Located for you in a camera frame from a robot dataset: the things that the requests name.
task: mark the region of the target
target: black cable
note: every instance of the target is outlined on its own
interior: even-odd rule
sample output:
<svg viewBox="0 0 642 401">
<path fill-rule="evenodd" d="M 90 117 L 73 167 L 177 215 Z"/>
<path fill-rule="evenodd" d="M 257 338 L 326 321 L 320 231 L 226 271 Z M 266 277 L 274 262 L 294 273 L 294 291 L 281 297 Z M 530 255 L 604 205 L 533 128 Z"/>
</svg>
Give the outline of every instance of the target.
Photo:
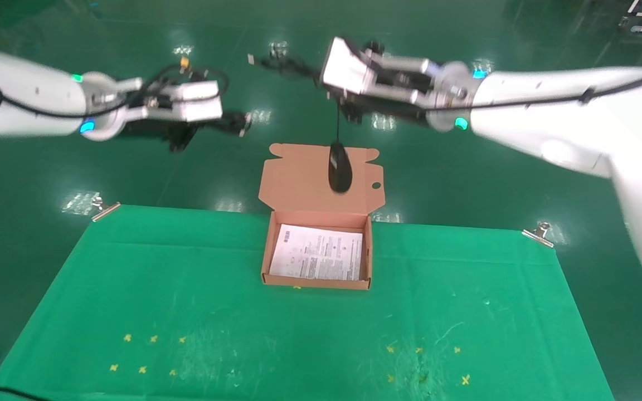
<svg viewBox="0 0 642 401">
<path fill-rule="evenodd" d="M 118 109 L 122 109 L 123 107 L 130 106 L 130 104 L 133 104 L 134 102 L 140 101 L 140 99 L 143 98 L 143 96 L 147 95 L 150 91 L 150 87 L 153 86 L 153 84 L 158 83 L 161 81 L 163 76 L 168 73 L 168 71 L 173 70 L 173 69 L 180 69 L 179 64 L 172 64 L 170 66 L 166 66 L 162 70 L 160 70 L 155 76 L 153 76 L 152 79 L 146 81 L 143 86 L 138 89 L 138 91 L 130 94 L 125 101 L 120 102 L 119 104 L 116 104 L 115 106 L 112 107 L 107 107 L 107 109 L 102 109 L 100 111 L 96 111 L 93 113 L 89 114 L 64 114 L 64 113 L 56 113 L 53 111 L 47 111 L 47 110 L 42 110 L 38 109 L 37 107 L 29 106 L 28 104 L 25 104 L 24 102 L 20 102 L 16 99 L 12 99 L 2 93 L 0 90 L 0 104 L 2 102 L 7 102 L 8 104 L 11 104 L 11 106 L 17 107 L 18 109 L 28 111 L 29 113 L 33 114 L 38 114 L 40 116 L 46 116 L 46 117 L 53 117 L 57 119 L 91 119 L 92 117 L 98 117 L 102 116 L 104 114 L 109 114 L 112 113 L 113 111 L 116 111 Z M 220 96 L 222 96 L 227 89 L 229 89 L 229 84 L 230 84 L 230 79 L 221 70 L 217 69 L 212 69 L 212 68 L 206 68 L 205 69 L 206 73 L 212 72 L 213 74 L 219 75 L 222 78 L 222 88 L 217 91 L 216 94 L 211 95 L 211 96 L 206 96 L 203 98 L 195 98 L 195 99 L 188 99 L 185 101 L 178 101 L 178 102 L 191 102 L 191 101 L 206 101 L 206 100 L 211 100 L 211 99 L 216 99 Z"/>
<path fill-rule="evenodd" d="M 0 387 L 0 393 L 11 394 L 23 399 L 30 399 L 30 401 L 51 401 L 50 399 L 39 397 L 38 395 L 25 393 L 23 391 L 19 391 L 8 387 Z"/>
<path fill-rule="evenodd" d="M 375 61 L 372 61 L 365 53 L 360 51 L 360 49 L 355 46 L 351 41 L 346 38 L 341 38 L 348 46 L 351 53 L 353 53 L 356 58 L 362 61 L 369 69 L 374 71 L 377 74 L 380 74 L 379 71 L 382 71 L 383 74 L 387 74 L 387 71 L 383 70 L 382 66 Z M 617 94 L 624 91 L 630 91 L 631 89 L 636 89 L 642 86 L 642 78 L 635 81 L 621 84 L 615 86 L 614 88 L 604 89 L 603 91 L 596 91 L 595 88 L 590 87 L 580 95 L 571 95 L 571 96 L 558 96 L 552 98 L 540 98 L 540 99 L 520 99 L 516 101 L 507 101 L 507 102 L 493 102 L 492 104 L 476 104 L 470 106 L 443 106 L 443 107 L 431 107 L 430 109 L 424 109 L 420 107 L 413 107 L 410 109 L 403 109 L 398 107 L 390 111 L 393 114 L 415 114 L 418 111 L 467 111 L 474 109 L 496 109 L 496 107 L 512 107 L 512 106 L 533 106 L 537 104 L 554 104 L 555 102 L 569 102 L 569 101 L 580 101 L 582 104 L 586 104 L 592 99 L 599 98 L 602 96 L 608 96 Z"/>
</svg>

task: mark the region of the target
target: green table cover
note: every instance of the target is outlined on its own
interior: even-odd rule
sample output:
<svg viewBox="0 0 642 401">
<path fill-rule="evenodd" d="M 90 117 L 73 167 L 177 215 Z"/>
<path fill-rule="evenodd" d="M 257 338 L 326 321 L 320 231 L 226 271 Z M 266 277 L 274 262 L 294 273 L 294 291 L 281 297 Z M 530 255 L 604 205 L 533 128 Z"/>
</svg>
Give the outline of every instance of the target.
<svg viewBox="0 0 642 401">
<path fill-rule="evenodd" d="M 613 399 L 555 252 L 518 232 L 374 223 L 372 287 L 352 291 L 263 285 L 267 227 L 139 206 L 91 224 L 0 385 L 60 401 Z"/>
</svg>

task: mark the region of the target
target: computer mouse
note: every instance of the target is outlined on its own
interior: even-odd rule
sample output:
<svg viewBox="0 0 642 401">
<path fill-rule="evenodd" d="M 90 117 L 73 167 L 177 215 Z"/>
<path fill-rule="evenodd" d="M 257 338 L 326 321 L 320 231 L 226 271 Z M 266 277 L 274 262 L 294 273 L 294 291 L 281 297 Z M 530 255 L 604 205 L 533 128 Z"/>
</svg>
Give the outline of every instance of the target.
<svg viewBox="0 0 642 401">
<path fill-rule="evenodd" d="M 328 157 L 328 183 L 334 192 L 346 193 L 351 188 L 352 180 L 351 160 L 348 158 L 346 148 L 341 142 L 336 141 L 331 144 Z"/>
</svg>

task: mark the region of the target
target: metal binder clip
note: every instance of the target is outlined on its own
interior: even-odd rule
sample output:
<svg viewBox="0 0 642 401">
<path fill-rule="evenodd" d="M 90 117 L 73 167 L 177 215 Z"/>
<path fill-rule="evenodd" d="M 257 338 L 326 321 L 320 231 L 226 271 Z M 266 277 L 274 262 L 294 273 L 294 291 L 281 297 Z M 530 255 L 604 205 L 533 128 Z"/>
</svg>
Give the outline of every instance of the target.
<svg viewBox="0 0 642 401">
<path fill-rule="evenodd" d="M 542 221 L 539 223 L 537 226 L 536 230 L 522 230 L 522 234 L 524 234 L 525 237 L 534 239 L 538 243 L 542 244 L 543 246 L 548 246 L 548 248 L 553 248 L 553 243 L 546 239 L 546 232 L 548 229 L 551 228 L 551 225 L 549 223 L 546 223 L 546 221 Z"/>
<path fill-rule="evenodd" d="M 93 198 L 91 204 L 94 208 L 100 210 L 100 212 L 91 219 L 94 223 L 111 214 L 115 209 L 120 208 L 120 202 L 115 202 L 113 205 L 107 206 L 103 203 L 103 199 L 100 198 L 100 196 Z"/>
</svg>

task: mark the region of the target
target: glossy floor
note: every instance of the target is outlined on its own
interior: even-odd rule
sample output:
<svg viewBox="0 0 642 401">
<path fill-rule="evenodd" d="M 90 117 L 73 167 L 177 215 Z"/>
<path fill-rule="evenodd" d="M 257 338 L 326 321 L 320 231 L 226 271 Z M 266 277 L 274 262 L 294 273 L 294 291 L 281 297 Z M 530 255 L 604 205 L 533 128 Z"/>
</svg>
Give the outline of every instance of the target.
<svg viewBox="0 0 642 401">
<path fill-rule="evenodd" d="M 61 213 L 76 193 L 173 208 L 267 213 L 257 198 L 274 142 L 328 145 L 334 105 L 308 81 L 249 66 L 270 43 L 320 65 L 329 40 L 377 39 L 392 54 L 502 70 L 642 65 L 642 36 L 616 30 L 626 2 L 471 0 L 408 5 L 326 0 L 0 0 L 0 51 L 71 72 L 150 76 L 189 53 L 224 69 L 243 139 L 202 130 L 184 153 L 152 140 L 0 140 L 0 360 L 86 228 Z M 566 278 L 616 399 L 642 399 L 642 271 L 611 183 L 474 137 L 381 116 L 343 124 L 345 145 L 380 150 L 378 221 L 487 228 L 553 224 Z"/>
</svg>

